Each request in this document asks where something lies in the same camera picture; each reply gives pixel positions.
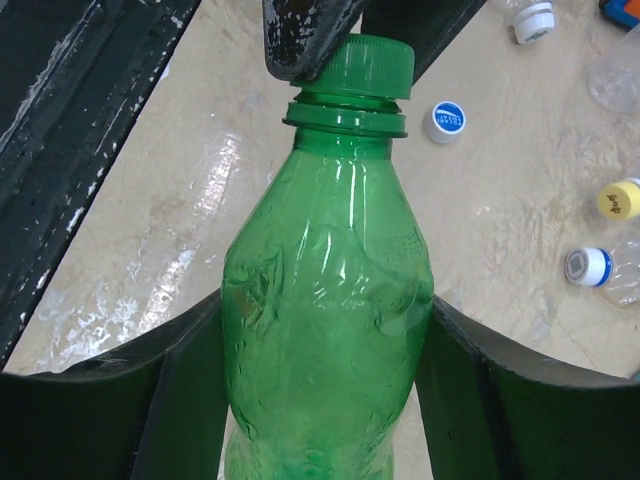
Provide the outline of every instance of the blue ring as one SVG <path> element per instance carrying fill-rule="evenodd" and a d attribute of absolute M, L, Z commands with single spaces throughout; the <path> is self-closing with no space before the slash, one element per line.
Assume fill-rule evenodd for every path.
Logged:
<path fill-rule="evenodd" d="M 604 274 L 602 275 L 602 280 L 600 280 L 600 283 L 596 285 L 596 287 L 601 287 L 605 283 L 607 283 L 611 278 L 611 272 L 613 271 L 613 261 L 611 260 L 611 255 L 609 255 L 609 252 L 601 248 L 599 248 L 598 250 L 600 250 L 602 252 L 602 255 L 604 255 L 604 262 L 605 262 Z"/>

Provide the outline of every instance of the orange object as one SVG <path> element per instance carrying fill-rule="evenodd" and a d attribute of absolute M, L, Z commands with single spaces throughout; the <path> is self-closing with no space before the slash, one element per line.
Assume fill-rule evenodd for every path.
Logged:
<path fill-rule="evenodd" d="M 629 0 L 624 6 L 624 11 L 629 15 L 640 18 L 640 0 Z"/>

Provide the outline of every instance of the bottle cap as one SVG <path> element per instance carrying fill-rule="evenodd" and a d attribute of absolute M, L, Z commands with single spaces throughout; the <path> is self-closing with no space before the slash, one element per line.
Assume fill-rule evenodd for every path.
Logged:
<path fill-rule="evenodd" d="M 640 215 L 640 179 L 627 178 L 604 187 L 598 195 L 598 209 L 611 220 Z"/>
<path fill-rule="evenodd" d="M 425 115 L 422 122 L 424 132 L 438 143 L 454 141 L 466 125 L 467 117 L 464 110 L 453 102 L 440 102 Z"/>
<path fill-rule="evenodd" d="M 551 2 L 542 2 L 525 8 L 513 17 L 516 40 L 521 45 L 534 43 L 556 28 Z"/>
<path fill-rule="evenodd" d="M 413 48 L 406 43 L 351 33 L 315 81 L 291 85 L 307 92 L 408 100 L 414 63 Z"/>
<path fill-rule="evenodd" d="M 601 248 L 579 248 L 567 255 L 564 273 L 571 283 L 601 287 L 611 278 L 611 255 Z"/>

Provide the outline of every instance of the blue and orange object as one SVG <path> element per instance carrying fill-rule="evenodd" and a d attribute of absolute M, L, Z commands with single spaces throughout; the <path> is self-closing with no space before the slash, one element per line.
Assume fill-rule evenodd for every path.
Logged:
<path fill-rule="evenodd" d="M 600 8 L 606 17 L 626 27 L 640 23 L 640 0 L 600 0 Z"/>

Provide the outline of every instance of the yellow bottle cap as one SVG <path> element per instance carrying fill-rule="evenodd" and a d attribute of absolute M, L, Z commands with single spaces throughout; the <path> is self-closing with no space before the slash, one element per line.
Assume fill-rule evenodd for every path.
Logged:
<path fill-rule="evenodd" d="M 640 215 L 640 180 L 612 183 L 598 195 L 600 213 L 611 220 L 628 220 Z"/>

